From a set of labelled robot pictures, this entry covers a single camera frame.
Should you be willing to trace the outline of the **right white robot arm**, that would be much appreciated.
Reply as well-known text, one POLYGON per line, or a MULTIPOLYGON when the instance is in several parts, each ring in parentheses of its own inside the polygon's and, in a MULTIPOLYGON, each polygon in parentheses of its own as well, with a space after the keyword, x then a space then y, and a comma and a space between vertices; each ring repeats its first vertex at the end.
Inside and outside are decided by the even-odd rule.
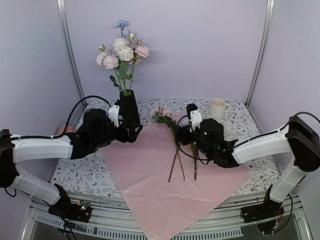
POLYGON ((195 144, 204 160, 222 168, 236 168, 251 160, 282 153, 292 153, 292 159, 280 179, 267 191, 258 213, 269 218, 278 210, 290 191, 310 172, 320 167, 320 137, 298 114, 291 116, 280 128, 238 142, 227 141, 224 127, 212 118, 202 119, 194 110, 187 116, 189 123, 178 125, 175 143, 178 147, 195 144))

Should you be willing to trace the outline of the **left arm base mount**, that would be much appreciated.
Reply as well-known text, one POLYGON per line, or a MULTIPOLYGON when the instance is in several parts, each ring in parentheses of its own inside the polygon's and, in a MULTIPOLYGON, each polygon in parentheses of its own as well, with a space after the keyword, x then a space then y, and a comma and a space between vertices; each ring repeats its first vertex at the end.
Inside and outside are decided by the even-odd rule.
POLYGON ((60 199, 54 205, 50 205, 48 213, 62 219, 88 223, 91 218, 92 208, 88 202, 83 200, 72 203, 70 200, 60 199))

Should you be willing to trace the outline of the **yellow small flower sprig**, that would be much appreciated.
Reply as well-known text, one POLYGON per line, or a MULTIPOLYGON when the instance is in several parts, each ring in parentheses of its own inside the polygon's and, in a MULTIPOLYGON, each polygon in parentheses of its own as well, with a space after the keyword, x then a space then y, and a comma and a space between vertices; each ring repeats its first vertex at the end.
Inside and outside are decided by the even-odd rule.
POLYGON ((197 180, 197 173, 198 173, 198 164, 197 164, 197 161, 198 161, 198 148, 196 146, 195 143, 191 143, 190 144, 190 149, 192 151, 192 158, 193 158, 193 166, 194 166, 194 175, 193 175, 193 178, 194 178, 194 181, 197 180))

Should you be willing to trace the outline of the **pale pink rose stem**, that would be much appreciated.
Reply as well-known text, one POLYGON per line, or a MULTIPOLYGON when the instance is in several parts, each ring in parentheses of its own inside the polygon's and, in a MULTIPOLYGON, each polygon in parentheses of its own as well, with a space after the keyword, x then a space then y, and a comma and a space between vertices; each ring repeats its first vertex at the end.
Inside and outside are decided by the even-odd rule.
POLYGON ((98 47, 100 53, 97 55, 95 62, 98 66, 103 67, 105 70, 113 70, 115 76, 110 75, 109 79, 113 82, 113 85, 119 89, 120 92, 125 94, 125 84, 124 78, 119 73, 119 61, 116 56, 113 55, 113 52, 109 50, 106 51, 104 44, 101 44, 98 47))

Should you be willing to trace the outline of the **pink tissue wrapping paper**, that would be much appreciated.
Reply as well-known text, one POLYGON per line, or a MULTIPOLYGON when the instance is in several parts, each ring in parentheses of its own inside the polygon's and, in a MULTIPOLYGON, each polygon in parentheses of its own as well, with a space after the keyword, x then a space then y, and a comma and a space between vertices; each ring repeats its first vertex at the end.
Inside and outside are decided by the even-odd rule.
POLYGON ((197 164, 180 154, 168 182, 171 150, 166 128, 146 126, 134 143, 113 142, 102 156, 143 233, 149 240, 169 240, 232 196, 250 177, 245 166, 222 168, 197 164))

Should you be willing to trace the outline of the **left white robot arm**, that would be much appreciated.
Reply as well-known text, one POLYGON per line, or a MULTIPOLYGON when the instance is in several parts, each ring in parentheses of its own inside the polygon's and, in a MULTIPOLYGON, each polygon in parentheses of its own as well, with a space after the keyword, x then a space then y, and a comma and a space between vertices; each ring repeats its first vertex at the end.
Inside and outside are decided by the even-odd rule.
POLYGON ((123 116, 112 106, 108 112, 91 108, 84 112, 82 125, 75 132, 52 136, 12 136, 8 129, 0 132, 0 186, 20 190, 37 197, 63 217, 74 213, 74 204, 66 191, 18 168, 17 163, 37 159, 82 159, 112 141, 133 143, 143 126, 139 118, 123 116))

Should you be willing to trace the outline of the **cream ribbon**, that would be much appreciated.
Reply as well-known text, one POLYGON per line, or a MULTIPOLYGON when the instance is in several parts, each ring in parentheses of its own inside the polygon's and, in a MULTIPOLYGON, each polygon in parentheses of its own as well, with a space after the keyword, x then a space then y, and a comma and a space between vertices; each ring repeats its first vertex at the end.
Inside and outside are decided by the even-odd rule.
POLYGON ((238 138, 236 132, 234 130, 232 130, 231 127, 229 127, 227 125, 224 126, 223 131, 224 131, 224 139, 226 141, 232 141, 232 140, 235 140, 238 138))

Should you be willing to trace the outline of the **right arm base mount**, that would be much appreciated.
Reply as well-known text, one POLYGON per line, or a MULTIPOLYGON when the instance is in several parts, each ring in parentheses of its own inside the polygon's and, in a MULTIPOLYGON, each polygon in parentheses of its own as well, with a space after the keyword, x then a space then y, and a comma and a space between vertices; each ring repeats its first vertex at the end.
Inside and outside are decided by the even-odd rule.
MULTIPOLYGON (((284 214, 282 205, 276 204, 276 206, 268 205, 266 203, 251 205, 243 207, 240 210, 240 216, 245 223, 258 222, 269 218, 279 217, 282 218, 284 214)), ((257 230, 263 235, 273 234, 279 225, 279 220, 271 220, 263 223, 256 224, 257 230)))

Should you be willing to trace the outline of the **blue hydrangea flower stem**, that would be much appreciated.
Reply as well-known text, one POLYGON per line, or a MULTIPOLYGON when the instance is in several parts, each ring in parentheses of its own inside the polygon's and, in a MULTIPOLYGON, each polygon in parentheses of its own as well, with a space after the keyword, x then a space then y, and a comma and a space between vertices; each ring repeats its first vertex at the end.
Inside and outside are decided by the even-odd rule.
POLYGON ((114 24, 114 27, 117 29, 120 29, 120 36, 126 40, 129 39, 129 36, 131 34, 131 31, 126 29, 126 27, 129 25, 129 22, 124 19, 119 19, 114 24))

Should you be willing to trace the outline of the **white rose flower stem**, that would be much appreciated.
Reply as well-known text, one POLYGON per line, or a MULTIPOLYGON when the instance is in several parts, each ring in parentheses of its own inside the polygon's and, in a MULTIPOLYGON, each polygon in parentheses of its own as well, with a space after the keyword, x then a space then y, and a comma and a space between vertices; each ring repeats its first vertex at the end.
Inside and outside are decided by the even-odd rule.
POLYGON ((113 68, 115 76, 109 76, 113 86, 125 97, 132 94, 134 82, 135 53, 130 44, 131 42, 123 37, 123 31, 121 37, 114 40, 113 50, 116 53, 117 66, 113 68))

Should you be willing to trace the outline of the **pink carnation flower stem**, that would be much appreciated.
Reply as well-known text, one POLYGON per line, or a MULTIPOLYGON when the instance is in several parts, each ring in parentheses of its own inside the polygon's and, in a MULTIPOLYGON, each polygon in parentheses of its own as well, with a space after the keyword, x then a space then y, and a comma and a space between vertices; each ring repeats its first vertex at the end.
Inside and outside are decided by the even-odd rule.
POLYGON ((170 166, 170 172, 168 176, 168 182, 170 183, 172 181, 174 169, 176 166, 176 163, 178 163, 178 166, 180 168, 180 173, 182 174, 182 180, 186 180, 186 175, 184 171, 184 167, 182 164, 182 159, 180 155, 180 150, 176 143, 176 133, 178 127, 178 120, 177 117, 174 116, 173 113, 165 110, 164 107, 158 106, 152 111, 152 117, 151 119, 159 124, 165 127, 166 134, 168 135, 168 142, 170 144, 170 150, 171 150, 171 166, 170 166))

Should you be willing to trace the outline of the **double pink rose stem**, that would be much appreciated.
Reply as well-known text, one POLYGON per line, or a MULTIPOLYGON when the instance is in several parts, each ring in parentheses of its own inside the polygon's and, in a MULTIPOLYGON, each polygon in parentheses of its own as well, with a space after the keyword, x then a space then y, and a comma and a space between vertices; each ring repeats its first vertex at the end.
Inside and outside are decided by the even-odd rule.
POLYGON ((129 62, 129 89, 131 90, 134 83, 134 71, 136 65, 139 64, 143 59, 150 56, 149 49, 142 45, 142 39, 136 39, 134 41, 133 48, 133 59, 129 62))

